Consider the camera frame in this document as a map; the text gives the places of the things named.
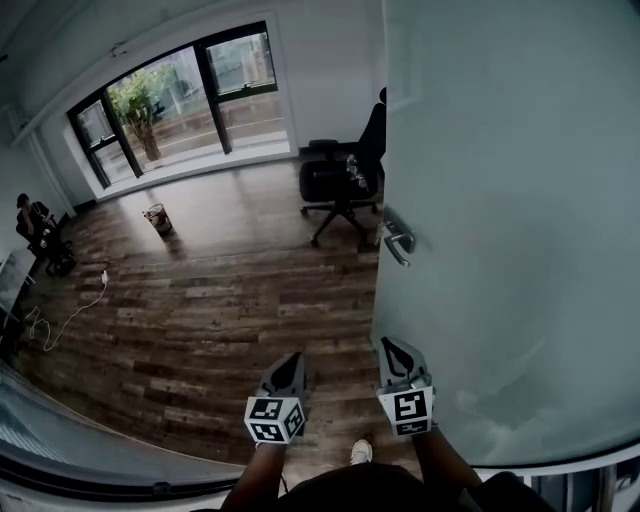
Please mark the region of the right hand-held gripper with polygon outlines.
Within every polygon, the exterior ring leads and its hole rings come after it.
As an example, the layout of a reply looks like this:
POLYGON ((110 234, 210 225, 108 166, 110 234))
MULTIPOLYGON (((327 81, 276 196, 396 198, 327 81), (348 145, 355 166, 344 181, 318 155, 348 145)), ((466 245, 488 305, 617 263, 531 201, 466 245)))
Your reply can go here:
POLYGON ((427 433, 434 427, 435 390, 423 353, 397 338, 378 343, 377 398, 396 436, 427 433))

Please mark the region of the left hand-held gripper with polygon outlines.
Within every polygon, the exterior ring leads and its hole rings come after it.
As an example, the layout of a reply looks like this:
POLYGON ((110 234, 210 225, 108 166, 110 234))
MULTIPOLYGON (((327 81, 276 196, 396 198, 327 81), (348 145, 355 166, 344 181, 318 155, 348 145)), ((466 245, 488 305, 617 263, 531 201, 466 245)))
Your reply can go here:
POLYGON ((289 445, 305 432, 304 355, 283 356, 262 375, 258 389, 249 396, 244 423, 253 441, 259 444, 289 445))

